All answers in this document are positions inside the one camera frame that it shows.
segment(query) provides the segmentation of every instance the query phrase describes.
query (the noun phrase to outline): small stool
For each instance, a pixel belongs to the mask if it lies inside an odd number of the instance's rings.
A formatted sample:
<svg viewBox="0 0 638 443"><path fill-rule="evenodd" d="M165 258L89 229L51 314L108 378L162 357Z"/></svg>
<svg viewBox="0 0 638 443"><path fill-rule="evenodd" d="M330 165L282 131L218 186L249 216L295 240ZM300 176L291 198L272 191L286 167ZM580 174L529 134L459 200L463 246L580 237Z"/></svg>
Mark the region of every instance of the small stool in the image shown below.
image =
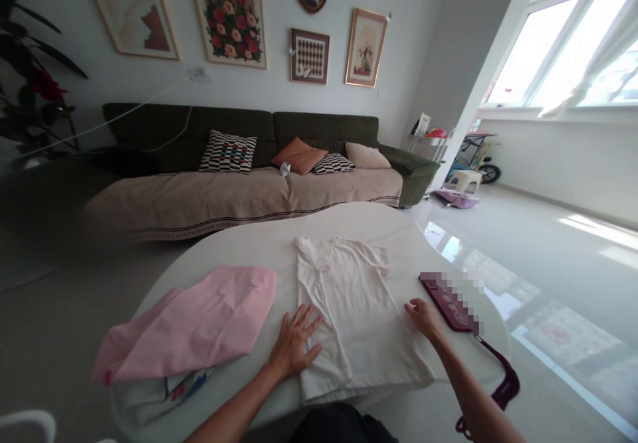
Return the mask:
<svg viewBox="0 0 638 443"><path fill-rule="evenodd" d="M474 189L474 194L476 194L479 190L479 184L483 179L483 174L467 170L455 171L450 182L452 182L453 179L458 179L457 186L454 188L455 191L464 193L465 189L467 189L471 183L475 183L477 186Z"/></svg>

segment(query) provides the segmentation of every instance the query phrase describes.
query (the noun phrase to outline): round table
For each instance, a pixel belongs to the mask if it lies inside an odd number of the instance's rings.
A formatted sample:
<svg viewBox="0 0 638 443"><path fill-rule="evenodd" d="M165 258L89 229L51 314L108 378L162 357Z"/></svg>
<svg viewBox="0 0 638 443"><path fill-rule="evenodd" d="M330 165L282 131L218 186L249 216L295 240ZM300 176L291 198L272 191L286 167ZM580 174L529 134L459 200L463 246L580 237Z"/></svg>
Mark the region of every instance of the round table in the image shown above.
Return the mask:
<svg viewBox="0 0 638 443"><path fill-rule="evenodd" d="M276 271L277 287L274 303L259 338L250 355L217 368L210 380L185 404L144 426L137 424L122 406L117 387L114 387L111 391L114 418L132 441L183 441L254 377L270 355L284 313L294 312L297 308L296 251L292 239L300 236L310 240L339 236L386 247L391 272L383 280L410 326L412 323L402 309L403 304L415 297L429 300L428 293L418 280L419 273L441 272L447 275L464 301L473 307L475 315L480 316L485 339L503 355L509 355L508 332L492 302L438 254L425 240L423 231L401 211L383 204L345 203L306 217L237 226L204 238L180 256L144 298L136 316L150 309L172 288L186 289L197 284L220 264L267 267ZM473 337L444 326L459 355L479 381L491 382L502 375L500 363ZM434 348L422 335L415 338L422 346L422 355L435 380L449 382ZM301 406L299 378L289 379L270 395L252 427L268 423Z"/></svg>

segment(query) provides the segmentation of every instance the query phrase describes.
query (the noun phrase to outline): white t-shirt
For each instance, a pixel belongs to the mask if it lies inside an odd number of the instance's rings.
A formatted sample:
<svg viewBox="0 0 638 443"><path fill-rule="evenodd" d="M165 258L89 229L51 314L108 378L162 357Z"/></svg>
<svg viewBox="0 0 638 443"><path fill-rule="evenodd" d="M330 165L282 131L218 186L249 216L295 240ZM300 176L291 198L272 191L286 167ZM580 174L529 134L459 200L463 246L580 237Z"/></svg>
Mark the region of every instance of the white t-shirt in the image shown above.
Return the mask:
<svg viewBox="0 0 638 443"><path fill-rule="evenodd" d="M306 344L323 350L301 373L303 403L430 385L432 372L381 278L390 273L387 250L340 237L294 241L299 304L312 302L324 316Z"/></svg>

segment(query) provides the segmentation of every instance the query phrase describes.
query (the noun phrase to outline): beige sofa cover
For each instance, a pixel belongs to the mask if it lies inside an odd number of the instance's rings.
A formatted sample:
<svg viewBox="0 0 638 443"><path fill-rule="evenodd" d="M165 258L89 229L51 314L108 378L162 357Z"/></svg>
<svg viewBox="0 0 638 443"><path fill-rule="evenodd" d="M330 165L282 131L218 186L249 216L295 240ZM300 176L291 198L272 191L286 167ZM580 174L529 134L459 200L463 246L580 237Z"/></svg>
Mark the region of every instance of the beige sofa cover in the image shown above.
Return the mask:
<svg viewBox="0 0 638 443"><path fill-rule="evenodd" d="M183 240L252 222L318 212L344 202L396 207L402 186L393 169L355 169L285 179L278 169L188 172L122 179L86 205L90 222L131 240Z"/></svg>

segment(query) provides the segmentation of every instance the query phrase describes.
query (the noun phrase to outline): hand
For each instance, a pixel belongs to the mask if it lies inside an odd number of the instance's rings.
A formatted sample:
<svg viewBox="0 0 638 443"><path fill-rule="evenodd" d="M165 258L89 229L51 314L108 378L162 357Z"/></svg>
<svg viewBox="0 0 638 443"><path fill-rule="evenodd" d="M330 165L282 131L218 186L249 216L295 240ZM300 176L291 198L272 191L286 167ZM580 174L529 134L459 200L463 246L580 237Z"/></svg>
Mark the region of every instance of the hand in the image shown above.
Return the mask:
<svg viewBox="0 0 638 443"><path fill-rule="evenodd" d="M441 327L441 318L435 308L429 302L422 299L412 299L409 304L404 304L405 311L416 325L417 329L427 337L444 339L445 332Z"/></svg>
<svg viewBox="0 0 638 443"><path fill-rule="evenodd" d="M301 373L321 352L321 345L317 344L308 353L304 353L306 340L324 321L324 318L320 316L306 327L314 306L311 304L307 310L305 307L304 304L299 307L290 324L288 324L288 312L286 312L284 321L281 323L279 338L270 352L266 365L273 369L279 381Z"/></svg>

